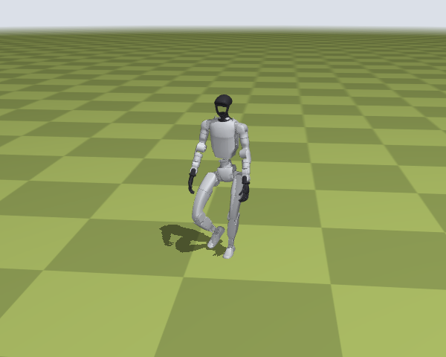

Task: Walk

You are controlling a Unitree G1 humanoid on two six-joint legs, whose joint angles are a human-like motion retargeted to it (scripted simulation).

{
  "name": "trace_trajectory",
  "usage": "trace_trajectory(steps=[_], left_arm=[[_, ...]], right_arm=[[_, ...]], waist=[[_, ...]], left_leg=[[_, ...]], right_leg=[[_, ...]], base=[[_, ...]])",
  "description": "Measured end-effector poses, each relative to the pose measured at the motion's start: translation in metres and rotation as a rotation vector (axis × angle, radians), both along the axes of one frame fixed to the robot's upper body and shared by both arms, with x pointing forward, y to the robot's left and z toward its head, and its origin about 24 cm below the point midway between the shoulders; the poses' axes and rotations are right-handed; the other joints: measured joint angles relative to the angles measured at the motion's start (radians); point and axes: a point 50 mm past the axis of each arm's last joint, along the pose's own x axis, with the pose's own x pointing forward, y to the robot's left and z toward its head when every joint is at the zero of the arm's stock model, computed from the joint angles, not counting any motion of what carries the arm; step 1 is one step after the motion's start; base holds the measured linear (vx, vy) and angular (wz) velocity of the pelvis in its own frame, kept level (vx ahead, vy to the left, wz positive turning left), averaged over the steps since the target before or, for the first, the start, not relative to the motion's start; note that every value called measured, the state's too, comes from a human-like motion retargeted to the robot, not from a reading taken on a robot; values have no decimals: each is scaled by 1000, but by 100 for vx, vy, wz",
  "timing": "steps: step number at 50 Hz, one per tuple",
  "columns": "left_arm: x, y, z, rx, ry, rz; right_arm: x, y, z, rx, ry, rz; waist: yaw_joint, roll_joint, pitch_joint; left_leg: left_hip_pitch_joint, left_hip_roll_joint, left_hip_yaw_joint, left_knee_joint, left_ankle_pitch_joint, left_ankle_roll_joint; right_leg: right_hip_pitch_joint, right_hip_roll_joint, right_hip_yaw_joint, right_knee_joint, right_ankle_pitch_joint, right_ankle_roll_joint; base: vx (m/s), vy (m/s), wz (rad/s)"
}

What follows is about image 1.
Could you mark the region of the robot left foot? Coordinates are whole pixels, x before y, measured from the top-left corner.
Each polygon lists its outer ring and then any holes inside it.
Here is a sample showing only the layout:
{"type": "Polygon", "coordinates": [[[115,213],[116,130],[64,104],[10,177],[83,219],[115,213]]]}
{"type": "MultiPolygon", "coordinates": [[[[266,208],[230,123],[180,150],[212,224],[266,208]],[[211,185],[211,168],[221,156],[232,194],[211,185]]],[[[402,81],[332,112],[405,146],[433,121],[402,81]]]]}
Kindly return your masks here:
{"type": "Polygon", "coordinates": [[[233,245],[233,248],[227,247],[225,253],[223,254],[223,258],[230,259],[233,256],[233,252],[235,251],[235,246],[233,245]]]}

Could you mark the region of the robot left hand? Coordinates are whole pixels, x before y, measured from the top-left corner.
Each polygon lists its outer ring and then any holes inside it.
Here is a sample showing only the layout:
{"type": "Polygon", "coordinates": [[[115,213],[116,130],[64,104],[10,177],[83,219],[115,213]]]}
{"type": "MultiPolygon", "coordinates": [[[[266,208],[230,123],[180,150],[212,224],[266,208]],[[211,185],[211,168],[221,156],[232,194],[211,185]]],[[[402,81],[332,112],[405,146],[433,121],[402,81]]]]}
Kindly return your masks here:
{"type": "Polygon", "coordinates": [[[238,200],[240,202],[246,201],[248,199],[248,196],[249,196],[249,184],[250,184],[250,182],[247,181],[247,176],[243,176],[242,177],[242,183],[243,183],[243,189],[242,189],[241,193],[239,194],[239,196],[241,196],[242,193],[243,193],[243,195],[242,195],[242,198],[240,200],[238,200]]]}

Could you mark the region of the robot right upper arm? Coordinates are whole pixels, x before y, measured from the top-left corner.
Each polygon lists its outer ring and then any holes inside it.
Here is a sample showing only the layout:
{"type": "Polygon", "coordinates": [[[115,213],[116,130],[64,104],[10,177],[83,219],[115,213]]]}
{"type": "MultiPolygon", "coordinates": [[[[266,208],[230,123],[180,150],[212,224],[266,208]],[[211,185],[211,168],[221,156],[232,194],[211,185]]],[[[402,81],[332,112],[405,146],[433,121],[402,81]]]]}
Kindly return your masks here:
{"type": "Polygon", "coordinates": [[[199,152],[205,152],[206,151],[206,148],[207,148],[206,141],[207,141],[208,134],[209,134],[211,120],[212,119],[204,120],[201,123],[201,131],[200,131],[200,135],[199,135],[199,143],[198,143],[196,151],[199,151],[199,152]]]}

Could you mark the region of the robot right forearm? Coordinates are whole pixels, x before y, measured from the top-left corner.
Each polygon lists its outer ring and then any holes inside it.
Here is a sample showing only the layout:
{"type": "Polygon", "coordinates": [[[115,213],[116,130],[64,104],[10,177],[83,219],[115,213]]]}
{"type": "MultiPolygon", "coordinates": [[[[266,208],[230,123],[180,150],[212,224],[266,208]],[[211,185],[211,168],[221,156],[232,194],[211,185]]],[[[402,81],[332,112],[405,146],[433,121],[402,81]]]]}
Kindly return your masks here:
{"type": "Polygon", "coordinates": [[[198,146],[198,144],[196,145],[194,158],[193,158],[193,162],[192,162],[192,167],[190,168],[190,172],[191,172],[192,168],[195,168],[195,170],[196,170],[195,174],[198,172],[198,168],[199,168],[199,165],[201,163],[200,160],[201,160],[201,158],[203,156],[200,152],[196,151],[197,150],[197,146],[198,146]]]}

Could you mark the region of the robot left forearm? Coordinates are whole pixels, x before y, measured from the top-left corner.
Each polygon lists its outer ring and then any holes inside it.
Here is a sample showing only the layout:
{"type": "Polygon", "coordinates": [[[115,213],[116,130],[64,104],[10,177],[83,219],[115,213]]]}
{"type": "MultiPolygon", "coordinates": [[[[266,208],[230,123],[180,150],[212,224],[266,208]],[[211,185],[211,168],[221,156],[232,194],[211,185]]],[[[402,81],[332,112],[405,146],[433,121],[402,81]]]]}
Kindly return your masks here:
{"type": "Polygon", "coordinates": [[[242,160],[242,177],[247,176],[247,181],[250,181],[250,172],[251,172],[251,152],[249,149],[246,150],[246,158],[242,160]]]}

